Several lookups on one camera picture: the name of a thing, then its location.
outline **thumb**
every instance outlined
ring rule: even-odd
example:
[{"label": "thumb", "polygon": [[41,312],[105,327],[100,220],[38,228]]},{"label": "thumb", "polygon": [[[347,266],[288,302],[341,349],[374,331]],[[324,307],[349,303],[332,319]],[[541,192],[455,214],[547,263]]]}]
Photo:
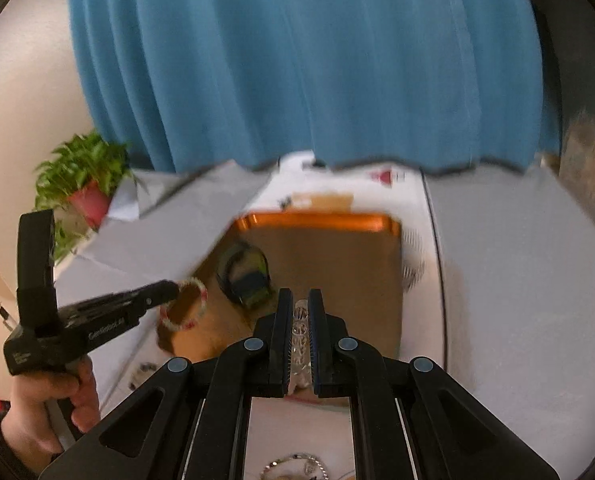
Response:
[{"label": "thumb", "polygon": [[71,374],[33,372],[18,376],[17,393],[34,402],[65,399],[77,393],[80,383]]}]

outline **flower pot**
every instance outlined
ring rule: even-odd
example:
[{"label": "flower pot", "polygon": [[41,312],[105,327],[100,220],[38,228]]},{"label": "flower pot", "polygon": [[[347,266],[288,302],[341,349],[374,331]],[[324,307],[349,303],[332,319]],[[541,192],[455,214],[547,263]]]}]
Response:
[{"label": "flower pot", "polygon": [[108,212],[110,197],[101,191],[97,181],[91,180],[69,196],[68,202],[84,217],[89,227],[99,229]]}]

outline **bracelet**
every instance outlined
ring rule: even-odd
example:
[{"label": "bracelet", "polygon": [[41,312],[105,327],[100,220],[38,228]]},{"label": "bracelet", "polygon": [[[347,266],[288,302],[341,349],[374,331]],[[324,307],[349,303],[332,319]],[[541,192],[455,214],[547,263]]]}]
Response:
[{"label": "bracelet", "polygon": [[315,472],[315,468],[319,468],[319,470],[322,472],[322,480],[329,480],[328,471],[326,470],[322,461],[315,455],[308,453],[293,453],[282,458],[278,458],[277,460],[265,465],[263,471],[260,473],[260,480],[268,480],[267,475],[271,469],[277,467],[280,464],[289,462],[290,460],[306,460],[306,463],[304,464],[304,475],[306,476],[306,479],[317,480],[317,477],[311,475]]},{"label": "bracelet", "polygon": [[206,314],[206,301],[208,300],[208,291],[206,290],[206,286],[204,286],[204,283],[200,282],[195,276],[193,276],[192,278],[180,283],[180,292],[187,285],[195,285],[197,288],[199,288],[199,297],[201,301],[199,305],[199,312],[192,319],[189,319],[186,323],[173,323],[168,318],[168,310],[171,308],[174,301],[169,301],[168,303],[163,304],[160,307],[160,319],[162,321],[162,324],[172,332],[190,330],[199,322],[200,319],[202,319],[204,314]]}]

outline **curtain fold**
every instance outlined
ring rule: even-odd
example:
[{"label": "curtain fold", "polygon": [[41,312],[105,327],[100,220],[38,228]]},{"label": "curtain fold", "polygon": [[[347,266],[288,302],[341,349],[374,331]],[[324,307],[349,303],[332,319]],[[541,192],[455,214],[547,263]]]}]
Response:
[{"label": "curtain fold", "polygon": [[104,138],[132,164],[256,166],[312,149],[437,171],[526,167],[543,129],[529,0],[70,0]]}]

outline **potted plant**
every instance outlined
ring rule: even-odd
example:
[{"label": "potted plant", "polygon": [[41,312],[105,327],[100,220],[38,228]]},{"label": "potted plant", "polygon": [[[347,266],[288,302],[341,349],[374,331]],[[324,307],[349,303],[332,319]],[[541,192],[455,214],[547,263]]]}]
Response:
[{"label": "potted plant", "polygon": [[36,167],[35,209],[72,205],[93,229],[100,227],[113,193],[130,174],[125,144],[106,142],[97,131],[75,135]]}]

